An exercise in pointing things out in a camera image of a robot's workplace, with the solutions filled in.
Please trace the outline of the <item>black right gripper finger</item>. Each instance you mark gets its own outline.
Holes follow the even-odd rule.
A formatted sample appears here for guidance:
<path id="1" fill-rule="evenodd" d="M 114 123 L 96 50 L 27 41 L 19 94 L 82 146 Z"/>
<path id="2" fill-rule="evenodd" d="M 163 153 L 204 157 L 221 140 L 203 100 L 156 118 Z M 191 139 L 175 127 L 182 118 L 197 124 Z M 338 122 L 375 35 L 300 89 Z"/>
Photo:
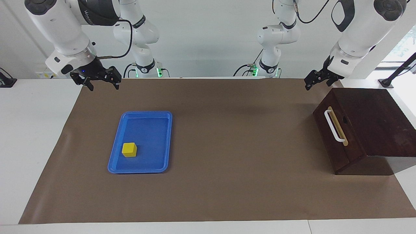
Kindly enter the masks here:
<path id="1" fill-rule="evenodd" d="M 94 90 L 94 86 L 89 80 L 89 77 L 82 77 L 78 72 L 71 72 L 70 77 L 75 82 L 76 85 L 86 86 L 90 91 Z"/>
<path id="2" fill-rule="evenodd" d="M 105 82 L 110 83 L 116 90 L 119 90 L 122 81 L 122 75 L 115 66 L 105 70 Z"/>

